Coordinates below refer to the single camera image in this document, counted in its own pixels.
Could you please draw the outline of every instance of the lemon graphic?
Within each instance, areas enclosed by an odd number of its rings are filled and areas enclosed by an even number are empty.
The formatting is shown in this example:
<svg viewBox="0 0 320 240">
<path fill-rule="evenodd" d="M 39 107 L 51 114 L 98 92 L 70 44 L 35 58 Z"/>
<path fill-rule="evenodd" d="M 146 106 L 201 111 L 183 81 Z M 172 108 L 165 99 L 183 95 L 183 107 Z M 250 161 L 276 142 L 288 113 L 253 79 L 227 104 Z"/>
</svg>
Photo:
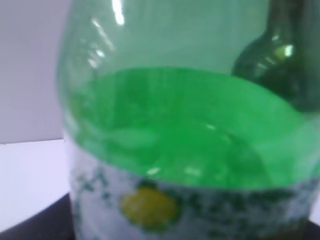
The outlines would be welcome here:
<svg viewBox="0 0 320 240">
<path fill-rule="evenodd" d="M 180 212 L 173 197 L 148 186 L 139 187 L 136 193 L 123 196 L 120 208 L 132 223 L 149 231 L 166 229 Z"/>
</svg>

